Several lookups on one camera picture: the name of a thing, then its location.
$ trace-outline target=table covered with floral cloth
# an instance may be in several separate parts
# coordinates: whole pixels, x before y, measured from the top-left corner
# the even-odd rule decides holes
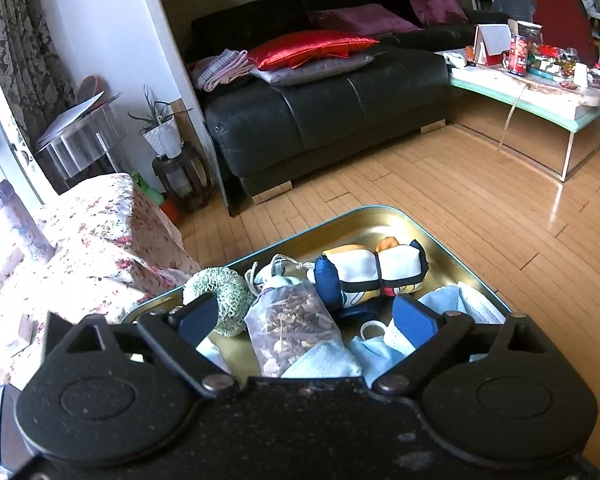
[[[33,217],[56,254],[44,265],[14,247],[0,261],[0,384],[23,389],[40,366],[48,311],[72,323],[94,313],[120,322],[201,268],[128,174],[81,182]],[[37,325],[34,340],[10,356],[5,341],[17,333],[22,314]]]

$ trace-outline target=sofa leg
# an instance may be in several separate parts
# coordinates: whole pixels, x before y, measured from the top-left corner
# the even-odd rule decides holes
[[[441,121],[436,121],[435,123],[427,124],[426,126],[421,127],[421,134],[428,134],[430,132],[434,132],[435,130],[439,130],[440,128],[444,128],[446,125],[446,119],[442,119]]]
[[[266,200],[269,200],[270,198],[273,198],[275,196],[286,193],[292,187],[293,186],[291,185],[291,181],[287,180],[286,182],[283,182],[279,186],[272,187],[271,189],[267,189],[266,191],[263,191],[262,193],[258,193],[257,195],[252,196],[251,199],[253,200],[254,204],[258,205],[258,204],[263,203]]]

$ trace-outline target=purple bottle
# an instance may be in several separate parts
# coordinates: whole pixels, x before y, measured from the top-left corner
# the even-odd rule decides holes
[[[8,180],[0,183],[0,210],[17,237],[17,244],[34,262],[48,263],[56,252],[45,235],[40,232],[34,219],[24,207],[22,200]]]

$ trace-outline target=patterned curtain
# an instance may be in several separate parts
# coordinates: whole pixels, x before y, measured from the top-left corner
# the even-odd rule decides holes
[[[49,124],[74,104],[74,91],[49,35],[40,0],[0,0],[0,86],[19,129],[17,150],[31,153]],[[66,189],[50,160],[39,160],[57,192]]]

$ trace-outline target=black leather sofa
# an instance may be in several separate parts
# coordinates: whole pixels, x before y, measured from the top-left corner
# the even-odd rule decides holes
[[[258,0],[192,23],[191,62],[224,49],[253,48],[312,28],[307,11],[381,4],[420,25],[409,0]],[[223,179],[247,195],[293,180],[365,148],[446,119],[450,86],[436,51],[472,44],[475,23],[506,15],[466,10],[470,23],[381,36],[364,68],[305,85],[277,88],[240,78],[199,92]]]

